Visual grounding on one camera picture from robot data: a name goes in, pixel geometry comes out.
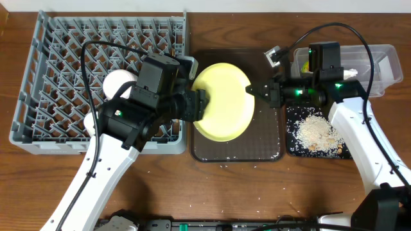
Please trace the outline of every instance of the plastic dish rack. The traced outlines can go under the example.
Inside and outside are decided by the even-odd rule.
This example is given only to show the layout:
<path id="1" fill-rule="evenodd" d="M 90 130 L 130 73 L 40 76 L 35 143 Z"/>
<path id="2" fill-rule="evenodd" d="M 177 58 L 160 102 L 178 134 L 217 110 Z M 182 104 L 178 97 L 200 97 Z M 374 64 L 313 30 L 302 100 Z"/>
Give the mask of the plastic dish rack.
<path id="1" fill-rule="evenodd" d="M 88 40 L 115 42 L 149 53 L 188 54 L 189 31 L 183 17 L 48 17 L 40 11 L 17 100 L 10 142 L 32 154 L 79 154 L 89 147 L 83 119 L 89 112 L 80 70 L 80 51 Z M 138 75 L 144 56 L 116 47 L 90 45 L 86 52 L 89 85 L 96 107 L 105 100 L 104 77 L 116 69 Z M 184 121 L 161 126 L 143 154 L 186 150 Z"/>

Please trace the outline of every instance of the yellow bowl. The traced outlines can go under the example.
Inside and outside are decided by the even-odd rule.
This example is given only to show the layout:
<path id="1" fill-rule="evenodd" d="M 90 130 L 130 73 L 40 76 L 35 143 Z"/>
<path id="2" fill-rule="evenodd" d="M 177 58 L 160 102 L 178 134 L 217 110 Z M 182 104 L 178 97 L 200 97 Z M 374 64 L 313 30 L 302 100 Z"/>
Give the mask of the yellow bowl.
<path id="1" fill-rule="evenodd" d="M 202 71 L 192 90 L 204 89 L 210 102 L 197 130 L 212 141 L 225 142 L 240 136 L 251 122 L 254 96 L 245 92 L 250 80 L 232 64 L 214 64 Z"/>

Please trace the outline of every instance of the rubber mat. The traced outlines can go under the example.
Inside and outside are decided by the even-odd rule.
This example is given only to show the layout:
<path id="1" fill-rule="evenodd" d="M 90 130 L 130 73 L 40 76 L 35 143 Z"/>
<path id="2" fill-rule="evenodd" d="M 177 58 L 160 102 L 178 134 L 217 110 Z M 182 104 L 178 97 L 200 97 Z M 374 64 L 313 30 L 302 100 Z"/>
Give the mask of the rubber mat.
<path id="1" fill-rule="evenodd" d="M 265 58 L 265 49 L 208 49 L 193 56 L 198 61 L 197 74 L 217 63 L 229 63 L 239 67 L 251 83 L 268 81 L 273 70 Z M 190 152 L 201 162 L 256 162 L 277 161 L 283 155 L 283 124 L 281 109 L 269 108 L 256 100 L 254 115 L 248 128 L 229 142 L 215 142 L 201 135 L 191 124 Z"/>

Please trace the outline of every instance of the clear plastic container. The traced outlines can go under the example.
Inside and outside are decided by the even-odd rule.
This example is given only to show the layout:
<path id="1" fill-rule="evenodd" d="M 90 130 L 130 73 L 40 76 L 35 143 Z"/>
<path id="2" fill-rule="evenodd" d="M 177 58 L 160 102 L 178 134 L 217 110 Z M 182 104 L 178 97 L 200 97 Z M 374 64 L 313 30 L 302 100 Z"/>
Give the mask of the clear plastic container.
<path id="1" fill-rule="evenodd" d="M 397 51 L 392 45 L 370 45 L 374 59 L 374 81 L 370 97 L 384 95 L 385 89 L 394 83 L 403 81 L 403 71 L 399 64 Z M 308 61 L 308 48 L 294 51 L 292 76 L 301 77 L 301 68 Z M 341 66 L 344 70 L 356 69 L 357 76 L 364 89 L 367 89 L 370 79 L 370 61 L 363 45 L 341 46 Z"/>

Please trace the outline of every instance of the wooden surface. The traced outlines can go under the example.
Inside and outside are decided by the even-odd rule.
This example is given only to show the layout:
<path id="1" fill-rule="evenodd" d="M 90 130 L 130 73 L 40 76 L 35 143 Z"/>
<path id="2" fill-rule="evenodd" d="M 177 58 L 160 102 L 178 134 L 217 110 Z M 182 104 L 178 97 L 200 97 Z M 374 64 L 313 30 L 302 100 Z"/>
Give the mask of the wooden surface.
<path id="1" fill-rule="evenodd" d="M 31 155 L 8 141 L 36 18 L 37 13 L 11 13 L 0 37 L 0 230 L 38 230 L 60 202 L 83 158 Z M 411 165 L 411 15 L 190 13 L 190 50 L 289 46 L 312 27 L 331 21 L 352 25 L 369 44 L 396 47 L 404 81 L 371 101 L 394 149 Z M 360 43 L 347 30 L 326 28 L 300 47 L 328 40 L 341 45 Z M 188 152 L 141 155 L 118 183 L 101 216 L 129 209 L 145 218 L 267 220 L 282 214 L 308 217 L 352 212 L 363 198 L 362 181 L 352 160 L 286 155 L 276 163 L 220 167 L 196 162 Z"/>
<path id="2" fill-rule="evenodd" d="M 8 20 L 8 11 L 6 8 L 0 3 L 0 36 L 4 33 L 4 28 L 6 27 Z"/>

